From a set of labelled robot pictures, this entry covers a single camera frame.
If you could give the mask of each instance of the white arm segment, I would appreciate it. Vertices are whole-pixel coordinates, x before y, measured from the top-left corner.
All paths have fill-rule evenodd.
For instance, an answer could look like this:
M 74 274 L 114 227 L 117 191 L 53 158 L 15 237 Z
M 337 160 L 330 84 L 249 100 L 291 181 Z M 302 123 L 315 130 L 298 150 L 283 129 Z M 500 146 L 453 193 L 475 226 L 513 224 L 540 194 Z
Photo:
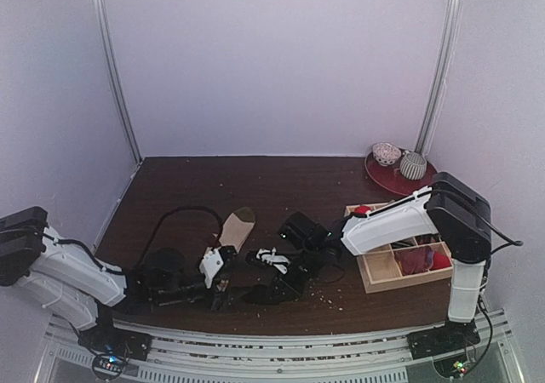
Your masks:
M 382 245 L 395 243 L 422 234 L 436 234 L 437 228 L 424 209 L 431 197 L 431 187 L 423 187 L 397 203 L 397 207 L 386 206 L 374 215 L 364 218 L 352 217 L 343 228 L 342 243 L 353 255 L 361 255 Z
M 53 228 L 46 228 L 45 233 L 60 238 Z M 101 271 L 76 245 L 59 245 L 46 237 L 42 243 L 46 248 L 45 252 L 32 264 L 31 271 L 41 272 L 80 289 L 106 306 L 114 306 L 125 297 L 125 276 Z M 110 266 L 102 261 L 100 263 L 110 269 L 121 270 L 117 266 Z
M 90 329 L 96 325 L 98 309 L 95 301 L 76 289 L 64 285 L 47 275 L 31 272 L 14 285 L 30 293 L 32 298 L 62 316 L 77 330 Z
M 475 316 L 475 307 L 481 289 L 486 261 L 464 264 L 452 260 L 452 286 L 450 287 L 449 319 L 468 323 Z

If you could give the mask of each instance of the red object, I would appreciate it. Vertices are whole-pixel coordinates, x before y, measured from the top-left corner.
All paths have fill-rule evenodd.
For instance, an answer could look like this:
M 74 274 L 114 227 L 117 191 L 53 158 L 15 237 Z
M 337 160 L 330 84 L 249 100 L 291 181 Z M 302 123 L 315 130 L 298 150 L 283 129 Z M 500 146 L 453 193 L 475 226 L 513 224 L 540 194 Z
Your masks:
M 371 207 L 362 205 L 362 206 L 357 207 L 357 208 L 354 210 L 354 213 L 357 213 L 357 214 L 365 214 L 365 213 L 367 213 L 368 211 L 371 211 Z
M 430 185 L 433 175 L 437 173 L 435 167 L 428 162 L 424 177 L 420 180 L 408 180 L 399 172 L 400 163 L 401 158 L 392 166 L 384 167 L 370 153 L 365 159 L 365 170 L 377 185 L 400 196 L 409 196 L 412 192 Z
M 449 268 L 449 267 L 450 267 L 449 257 L 437 252 L 433 255 L 433 264 L 430 269 L 442 270 L 443 268 Z

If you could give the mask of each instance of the metal pole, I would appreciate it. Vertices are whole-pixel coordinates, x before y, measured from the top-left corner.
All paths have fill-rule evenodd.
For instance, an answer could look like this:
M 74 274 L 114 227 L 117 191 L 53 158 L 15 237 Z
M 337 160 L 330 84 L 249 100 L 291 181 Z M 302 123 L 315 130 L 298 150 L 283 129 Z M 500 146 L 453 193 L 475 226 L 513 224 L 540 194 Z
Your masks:
M 132 152 L 136 164 L 142 161 L 142 156 L 138 144 L 136 143 L 135 131 L 130 122 L 129 113 L 127 112 L 127 104 L 123 96 L 121 81 L 119 79 L 118 66 L 113 54 L 112 39 L 110 37 L 110 28 L 108 27 L 108 17 L 106 15 L 106 3 L 104 0 L 93 0 L 95 5 L 96 15 L 99 21 L 100 34 L 102 35 L 102 45 L 106 56 L 106 64 L 108 66 L 108 76 L 110 85 L 112 86 L 113 98 L 116 103 L 116 108 L 121 119 L 123 131 L 129 142 L 129 147 Z
M 420 128 L 420 134 L 416 141 L 415 152 L 424 155 L 428 152 L 428 147 L 433 138 L 433 131 L 439 114 L 439 99 L 443 94 L 445 84 L 445 74 L 450 63 L 452 47 L 456 36 L 456 27 L 460 14 L 462 0 L 449 0 L 446 9 L 445 25 L 443 27 L 443 36 L 439 49 L 439 57 L 435 67 L 432 89 L 427 100 L 426 113 Z

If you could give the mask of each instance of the round red plate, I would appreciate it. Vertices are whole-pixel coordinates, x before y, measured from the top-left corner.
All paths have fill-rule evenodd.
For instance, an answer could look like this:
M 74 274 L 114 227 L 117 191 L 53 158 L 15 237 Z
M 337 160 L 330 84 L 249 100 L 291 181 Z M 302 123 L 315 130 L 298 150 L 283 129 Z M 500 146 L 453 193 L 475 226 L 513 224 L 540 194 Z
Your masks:
M 408 180 L 399 172 L 400 162 L 401 158 L 392 166 L 384 167 L 370 153 L 365 159 L 365 170 L 377 185 L 400 196 L 409 196 L 415 190 L 430 185 L 433 175 L 437 173 L 435 167 L 428 162 L 424 177 L 420 180 Z

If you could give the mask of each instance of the wooden box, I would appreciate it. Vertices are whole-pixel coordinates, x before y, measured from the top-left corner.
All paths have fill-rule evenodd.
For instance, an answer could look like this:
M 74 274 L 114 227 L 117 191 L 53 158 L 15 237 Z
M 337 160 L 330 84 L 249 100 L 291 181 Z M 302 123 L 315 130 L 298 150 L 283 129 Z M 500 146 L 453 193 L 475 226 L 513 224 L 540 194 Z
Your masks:
M 366 206 L 373 210 L 379 209 L 385 205 L 387 205 L 387 203 L 366 204 Z M 352 213 L 357 207 L 359 207 L 359 205 L 347 206 L 345 215 Z M 404 241 L 417 245 L 414 238 Z M 432 250 L 446 255 L 450 260 L 450 251 L 445 242 L 441 241 L 439 243 L 423 244 L 422 247 L 425 245 L 429 245 Z M 390 244 L 372 249 L 369 253 L 360 255 L 356 258 L 367 294 L 387 291 L 389 289 L 411 287 L 421 283 L 430 283 L 432 281 L 452 277 L 452 262 L 450 263 L 449 268 L 404 276 L 395 259 Z

